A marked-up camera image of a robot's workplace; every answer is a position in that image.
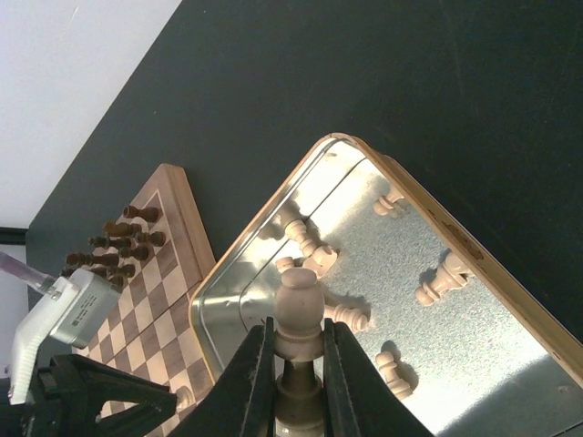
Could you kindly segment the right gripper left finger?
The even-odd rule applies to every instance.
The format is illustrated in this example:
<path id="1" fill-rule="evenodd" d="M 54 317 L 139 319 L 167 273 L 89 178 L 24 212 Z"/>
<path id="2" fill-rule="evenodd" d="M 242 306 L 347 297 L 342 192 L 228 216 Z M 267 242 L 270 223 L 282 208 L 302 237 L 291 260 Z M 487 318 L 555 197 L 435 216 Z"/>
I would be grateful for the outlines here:
<path id="1" fill-rule="evenodd" d="M 250 329 L 204 400 L 172 436 L 273 436 L 274 320 Z"/>

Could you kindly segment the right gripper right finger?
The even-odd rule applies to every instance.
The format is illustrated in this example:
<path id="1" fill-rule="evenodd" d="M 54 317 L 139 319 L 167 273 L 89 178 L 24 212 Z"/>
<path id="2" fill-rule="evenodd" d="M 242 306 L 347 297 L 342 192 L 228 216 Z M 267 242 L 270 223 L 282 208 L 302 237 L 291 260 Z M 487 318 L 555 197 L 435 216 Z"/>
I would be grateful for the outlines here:
<path id="1" fill-rule="evenodd" d="M 430 436 L 391 393 L 343 322 L 324 321 L 323 420 L 326 436 Z"/>

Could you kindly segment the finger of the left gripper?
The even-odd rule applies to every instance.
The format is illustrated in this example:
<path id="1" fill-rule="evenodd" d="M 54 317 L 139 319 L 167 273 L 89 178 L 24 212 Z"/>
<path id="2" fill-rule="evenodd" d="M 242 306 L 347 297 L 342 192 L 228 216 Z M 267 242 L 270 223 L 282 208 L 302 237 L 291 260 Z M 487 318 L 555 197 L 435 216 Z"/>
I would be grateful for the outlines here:
<path id="1" fill-rule="evenodd" d="M 3 436 L 144 436 L 176 413 L 166 385 L 77 354 L 33 367 L 25 402 L 1 402 Z"/>

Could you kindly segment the light chess piece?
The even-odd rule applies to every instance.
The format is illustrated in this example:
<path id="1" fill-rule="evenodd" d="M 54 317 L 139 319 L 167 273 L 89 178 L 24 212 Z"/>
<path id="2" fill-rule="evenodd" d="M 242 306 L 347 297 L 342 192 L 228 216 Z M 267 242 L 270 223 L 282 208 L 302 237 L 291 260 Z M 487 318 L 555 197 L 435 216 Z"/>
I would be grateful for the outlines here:
<path id="1" fill-rule="evenodd" d="M 193 402 L 194 396 L 191 389 L 187 386 L 179 387 L 176 392 L 177 396 L 177 410 L 183 411 L 187 409 Z"/>

